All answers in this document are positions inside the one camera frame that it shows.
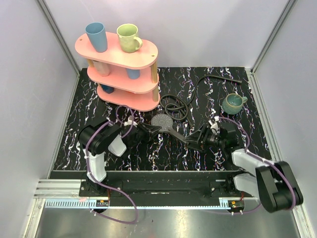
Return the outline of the grey shower head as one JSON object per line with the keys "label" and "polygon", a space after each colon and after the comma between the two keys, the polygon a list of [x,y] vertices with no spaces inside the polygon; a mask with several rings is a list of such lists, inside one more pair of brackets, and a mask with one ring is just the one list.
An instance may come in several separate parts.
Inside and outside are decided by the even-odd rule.
{"label": "grey shower head", "polygon": [[152,126],[159,126],[159,132],[167,133],[174,138],[181,141],[185,146],[188,146],[188,142],[184,135],[180,134],[173,128],[173,119],[167,114],[157,114],[151,119]]}

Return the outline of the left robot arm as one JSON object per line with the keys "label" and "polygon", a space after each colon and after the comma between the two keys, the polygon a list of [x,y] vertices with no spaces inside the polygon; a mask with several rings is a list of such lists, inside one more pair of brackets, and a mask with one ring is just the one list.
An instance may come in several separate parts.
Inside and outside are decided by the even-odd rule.
{"label": "left robot arm", "polygon": [[103,181],[106,178],[104,153],[122,157],[140,142],[153,140],[161,129],[161,126],[133,122],[131,118],[123,125],[101,121],[85,126],[80,131],[78,140],[88,160],[87,177],[92,181],[90,191],[95,196],[106,193],[107,184]]}

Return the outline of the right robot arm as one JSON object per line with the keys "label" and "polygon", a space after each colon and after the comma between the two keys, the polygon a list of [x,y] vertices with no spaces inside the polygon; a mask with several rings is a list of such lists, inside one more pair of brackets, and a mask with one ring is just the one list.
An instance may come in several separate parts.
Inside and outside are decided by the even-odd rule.
{"label": "right robot arm", "polygon": [[234,125],[204,125],[186,136],[184,141],[194,150],[218,148],[227,161],[244,169],[232,175],[225,184],[229,196],[246,192],[258,198],[263,208],[270,213],[291,210],[303,204],[304,197],[290,165],[285,161],[267,160],[240,146]]}

